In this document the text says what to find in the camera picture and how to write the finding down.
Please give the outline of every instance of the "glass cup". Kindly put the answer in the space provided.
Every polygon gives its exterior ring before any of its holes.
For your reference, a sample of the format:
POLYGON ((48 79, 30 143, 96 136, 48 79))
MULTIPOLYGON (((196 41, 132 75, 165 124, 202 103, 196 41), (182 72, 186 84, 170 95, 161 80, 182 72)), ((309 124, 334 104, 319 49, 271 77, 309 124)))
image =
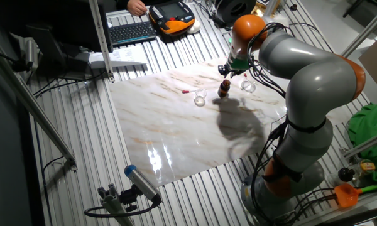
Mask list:
POLYGON ((205 97, 207 96, 207 91, 206 89, 197 89, 195 91, 195 98, 194 98, 194 103, 198 107, 202 107, 205 105, 205 97))
POLYGON ((256 90, 256 82, 250 82, 248 79, 244 79, 241 82, 241 88, 249 93, 252 93, 256 90))

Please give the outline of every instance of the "small bottle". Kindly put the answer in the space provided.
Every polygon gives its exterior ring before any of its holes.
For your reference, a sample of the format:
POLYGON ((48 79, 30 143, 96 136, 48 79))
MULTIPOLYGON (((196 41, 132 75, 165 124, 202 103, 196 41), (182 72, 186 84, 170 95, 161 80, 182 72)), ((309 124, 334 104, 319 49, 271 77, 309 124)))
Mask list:
POLYGON ((358 164, 354 164, 349 167, 353 169, 355 174, 353 175, 353 183, 360 182, 360 179, 363 179, 366 175, 373 173, 376 170, 374 163, 368 159, 360 161, 358 164))
POLYGON ((349 168, 342 168, 337 173, 333 173, 328 176, 328 182, 333 186, 343 185, 353 179, 355 171, 349 168))
POLYGON ((218 96, 220 98, 226 97, 227 92, 229 91, 230 88, 231 88, 231 81, 227 79, 223 80, 223 82, 221 83, 221 86, 219 86, 218 96))

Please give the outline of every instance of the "monitor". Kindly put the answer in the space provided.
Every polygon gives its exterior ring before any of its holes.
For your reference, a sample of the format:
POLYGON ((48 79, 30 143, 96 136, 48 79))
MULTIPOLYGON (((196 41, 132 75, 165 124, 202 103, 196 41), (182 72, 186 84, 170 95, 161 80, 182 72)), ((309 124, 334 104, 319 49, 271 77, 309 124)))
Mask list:
MULTIPOLYGON (((101 0, 98 7, 112 52, 101 0)), ((38 75, 84 79, 90 74, 89 54, 81 53, 80 46, 101 51, 89 0, 0 0, 0 25, 15 35, 33 37, 43 54, 38 75)))

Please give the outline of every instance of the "white paper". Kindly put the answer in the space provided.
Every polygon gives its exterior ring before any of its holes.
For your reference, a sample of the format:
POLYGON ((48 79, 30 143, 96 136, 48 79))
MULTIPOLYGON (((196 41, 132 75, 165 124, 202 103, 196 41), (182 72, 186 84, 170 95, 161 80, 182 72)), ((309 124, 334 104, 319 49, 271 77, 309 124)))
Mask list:
MULTIPOLYGON (((131 46, 113 50, 109 54, 112 67, 147 64, 144 49, 141 46, 131 46)), ((93 53, 89 57, 91 68, 104 68, 102 53, 93 53)))

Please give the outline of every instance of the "brown bottle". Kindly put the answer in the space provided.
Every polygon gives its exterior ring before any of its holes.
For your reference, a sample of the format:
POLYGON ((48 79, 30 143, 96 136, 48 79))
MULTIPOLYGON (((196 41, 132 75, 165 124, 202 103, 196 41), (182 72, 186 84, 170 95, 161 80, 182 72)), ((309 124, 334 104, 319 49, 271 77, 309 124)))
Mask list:
POLYGON ((221 83, 221 86, 219 87, 219 90, 218 90, 218 96, 220 98, 226 97, 227 92, 229 91, 230 88, 231 88, 231 81, 226 80, 226 79, 223 80, 223 82, 221 83))

